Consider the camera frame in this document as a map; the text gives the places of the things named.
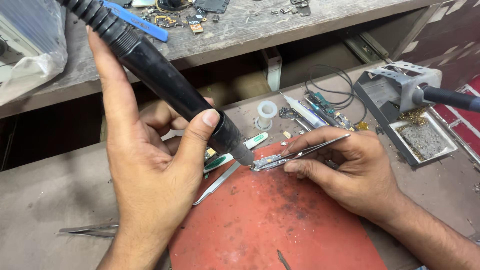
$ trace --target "fingernail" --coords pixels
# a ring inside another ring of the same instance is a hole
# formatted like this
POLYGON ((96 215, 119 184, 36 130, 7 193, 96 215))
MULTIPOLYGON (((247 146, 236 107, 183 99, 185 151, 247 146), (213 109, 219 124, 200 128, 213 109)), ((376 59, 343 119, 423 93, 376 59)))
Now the fingernail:
POLYGON ((295 161, 288 162, 283 166, 285 172, 296 172, 298 170, 298 164, 295 161))
POLYGON ((220 120, 220 114, 215 109, 209 109, 202 116, 202 120, 208 126, 215 127, 220 120))

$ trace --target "green label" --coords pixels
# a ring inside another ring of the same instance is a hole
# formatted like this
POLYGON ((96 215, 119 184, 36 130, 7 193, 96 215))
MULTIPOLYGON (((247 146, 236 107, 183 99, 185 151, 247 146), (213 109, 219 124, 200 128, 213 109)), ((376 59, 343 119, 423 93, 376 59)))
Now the green label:
POLYGON ((263 139, 264 136, 262 134, 258 135, 257 137, 255 137, 255 139, 253 139, 254 142, 258 142, 260 141, 261 139, 263 139))
POLYGON ((215 167, 216 165, 222 163, 226 158, 227 157, 220 157, 220 158, 214 160, 212 163, 206 165, 204 169, 205 170, 211 169, 211 168, 215 167))

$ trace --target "wire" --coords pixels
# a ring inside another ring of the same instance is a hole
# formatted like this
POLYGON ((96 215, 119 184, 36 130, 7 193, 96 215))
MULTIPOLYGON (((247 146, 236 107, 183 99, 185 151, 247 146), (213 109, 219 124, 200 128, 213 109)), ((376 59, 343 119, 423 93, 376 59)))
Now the wire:
MULTIPOLYGON (((342 94, 342 95, 348 95, 348 98, 344 101, 340 101, 340 102, 330 102, 330 104, 332 104, 332 107, 335 109, 335 110, 341 110, 341 109, 345 109, 346 107, 350 106, 350 104, 352 104, 353 102, 353 99, 357 98, 358 100, 360 100, 362 103, 363 103, 363 107, 364 107, 364 114, 363 114, 363 117, 360 121, 358 121, 358 123, 355 123, 354 125, 357 125, 359 124, 360 122, 362 122, 363 120, 365 120, 365 117, 367 117, 367 105, 365 104, 365 102, 358 96, 355 94, 354 90, 353 90, 353 82, 352 82, 352 79, 350 78, 350 76, 345 72, 343 71, 342 69, 339 69, 337 67, 334 67, 334 66, 329 66, 329 65, 322 65, 322 64, 316 64, 316 65, 313 65, 311 67, 309 67, 307 69, 307 75, 308 73, 310 72, 310 83, 315 86, 317 89, 319 90, 323 90, 325 92, 329 92, 329 93, 336 93, 336 94, 342 94), (350 85, 350 89, 351 91, 350 92, 343 92, 343 91, 332 91, 332 90, 327 90, 327 89, 324 89, 324 88, 321 88, 320 86, 318 86, 317 84, 315 84, 313 82, 313 79, 312 79, 312 69, 315 69, 315 68, 318 68, 318 69, 327 69, 327 70, 330 70, 331 72, 334 72, 336 73, 338 76, 340 76, 342 79, 344 79, 349 85, 350 85)), ((308 85, 307 85, 307 81, 305 81, 305 87, 307 88, 307 91, 310 93, 310 95, 313 93, 311 90, 308 89, 308 85)))

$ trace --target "solder wire spool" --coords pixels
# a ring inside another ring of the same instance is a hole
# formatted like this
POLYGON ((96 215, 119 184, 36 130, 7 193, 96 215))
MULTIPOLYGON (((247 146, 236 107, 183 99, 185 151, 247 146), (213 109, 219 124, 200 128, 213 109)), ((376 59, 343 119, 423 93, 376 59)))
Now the solder wire spool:
POLYGON ((273 125, 272 118, 278 111, 275 103, 269 100, 262 101, 258 105, 257 110, 260 116, 255 119, 255 127, 261 131, 271 129, 273 125))

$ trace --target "workbench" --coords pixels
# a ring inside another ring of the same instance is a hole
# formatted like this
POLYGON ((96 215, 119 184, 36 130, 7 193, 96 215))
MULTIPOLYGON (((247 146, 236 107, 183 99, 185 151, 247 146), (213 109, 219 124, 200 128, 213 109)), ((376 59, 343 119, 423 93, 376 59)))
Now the workbench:
MULTIPOLYGON (((356 81, 364 70, 383 65, 376 62, 348 70, 356 81)), ((345 81, 329 75, 315 79, 319 86, 350 91, 345 81)), ((281 90, 302 100, 304 84, 281 90)), ((330 101, 342 97, 323 93, 330 101)), ((257 106, 270 100, 278 107, 287 106, 278 93, 227 105, 222 110, 241 129, 245 137, 258 130, 253 120, 257 106)), ((352 121, 363 115, 359 101, 341 111, 352 121)), ((377 124, 371 113, 366 122, 374 130, 377 124)), ((285 140, 281 134, 294 136, 302 130, 290 119, 273 118, 267 139, 257 147, 285 140)), ((480 198, 472 190, 479 174, 461 148, 451 156, 421 168, 410 167, 386 135, 379 138, 390 158, 400 189, 416 203, 443 220, 461 234, 480 237, 480 198)), ((118 220, 115 194, 108 171, 105 143, 99 143, 66 154, 0 172, 0 261, 3 269, 94 269, 108 249, 111 240, 81 235, 54 234, 60 228, 104 224, 118 220)), ((389 270, 411 270, 421 264, 397 240, 367 220, 362 224, 389 270)), ((158 269, 168 269, 168 254, 158 269)))
MULTIPOLYGON (((154 38, 151 41, 182 70, 439 2, 441 0, 312 0, 311 15, 300 17, 271 14, 291 5, 289 0, 233 0, 227 11, 220 14, 219 23, 211 19, 202 23, 204 33, 194 36, 190 29, 169 29, 168 42, 154 38)), ((139 13, 141 9, 130 11, 139 13)), ((412 25, 403 27, 408 32, 412 25)), ((64 72, 1 106, 0 118, 101 90, 84 23, 71 13, 66 17, 65 37, 68 62, 64 72)), ((138 81, 130 72, 127 74, 132 83, 138 81)))

